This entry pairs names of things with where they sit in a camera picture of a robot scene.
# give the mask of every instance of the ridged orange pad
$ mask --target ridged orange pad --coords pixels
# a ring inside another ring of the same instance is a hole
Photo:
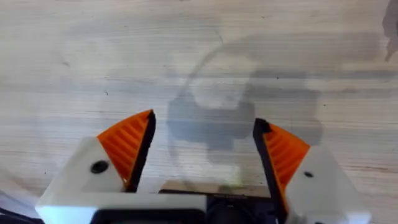
[[[293,177],[310,146],[284,129],[269,124],[271,132],[264,133],[269,158],[282,192]]]
[[[147,110],[126,118],[97,136],[124,185],[129,183],[148,126]]]

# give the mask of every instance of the screw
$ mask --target screw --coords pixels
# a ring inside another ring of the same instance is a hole
[[[90,171],[93,174],[100,174],[104,171],[106,171],[109,167],[109,163],[107,161],[96,161],[95,163],[93,163],[93,165],[91,165],[91,169]]]
[[[304,175],[306,177],[308,177],[308,178],[312,178],[313,177],[313,174],[311,172],[308,172],[308,171],[304,171]]]

